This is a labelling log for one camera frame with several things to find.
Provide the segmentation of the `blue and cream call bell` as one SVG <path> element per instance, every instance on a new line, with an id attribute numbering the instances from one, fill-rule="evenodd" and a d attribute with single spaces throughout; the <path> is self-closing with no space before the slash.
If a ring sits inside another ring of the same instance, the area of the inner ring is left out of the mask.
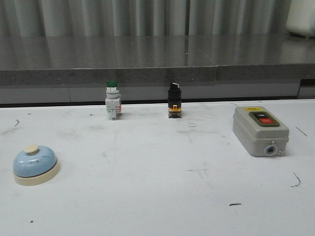
<path id="1" fill-rule="evenodd" d="M 18 185 L 34 186 L 52 179 L 60 170 L 54 151 L 46 146 L 30 145 L 13 161 L 14 180 Z"/>

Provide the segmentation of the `grey stone counter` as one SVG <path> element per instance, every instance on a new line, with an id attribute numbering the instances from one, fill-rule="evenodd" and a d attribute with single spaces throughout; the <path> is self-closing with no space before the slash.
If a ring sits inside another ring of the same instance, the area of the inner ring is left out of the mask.
<path id="1" fill-rule="evenodd" d="M 0 39 L 0 104 L 102 104 L 314 98 L 315 41 L 289 34 Z"/>

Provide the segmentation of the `white rice cooker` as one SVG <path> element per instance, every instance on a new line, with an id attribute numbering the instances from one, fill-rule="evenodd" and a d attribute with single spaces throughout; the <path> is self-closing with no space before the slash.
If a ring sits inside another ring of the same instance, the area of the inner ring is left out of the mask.
<path id="1" fill-rule="evenodd" d="M 286 30 L 304 37 L 315 36 L 315 1 L 292 0 L 288 12 Z"/>

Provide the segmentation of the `black selector switch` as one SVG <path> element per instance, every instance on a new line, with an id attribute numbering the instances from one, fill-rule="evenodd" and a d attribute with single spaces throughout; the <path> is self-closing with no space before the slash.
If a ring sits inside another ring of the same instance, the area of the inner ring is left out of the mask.
<path id="1" fill-rule="evenodd" d="M 168 90 L 168 117 L 181 118 L 181 89 L 179 84 L 170 83 Z"/>

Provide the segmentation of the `green pushbutton switch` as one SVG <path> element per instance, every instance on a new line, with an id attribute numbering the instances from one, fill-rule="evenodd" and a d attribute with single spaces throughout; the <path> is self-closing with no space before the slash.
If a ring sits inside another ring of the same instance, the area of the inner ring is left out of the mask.
<path id="1" fill-rule="evenodd" d="M 112 120 L 117 120 L 121 113 L 121 95 L 116 81 L 106 83 L 106 111 Z"/>

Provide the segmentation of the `grey on off switch box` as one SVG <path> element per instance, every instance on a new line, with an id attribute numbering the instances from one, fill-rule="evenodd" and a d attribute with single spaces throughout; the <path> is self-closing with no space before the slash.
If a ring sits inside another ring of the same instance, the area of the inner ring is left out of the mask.
<path id="1" fill-rule="evenodd" d="M 253 156 L 280 156 L 289 141 L 289 128 L 261 106 L 236 107 L 233 132 Z"/>

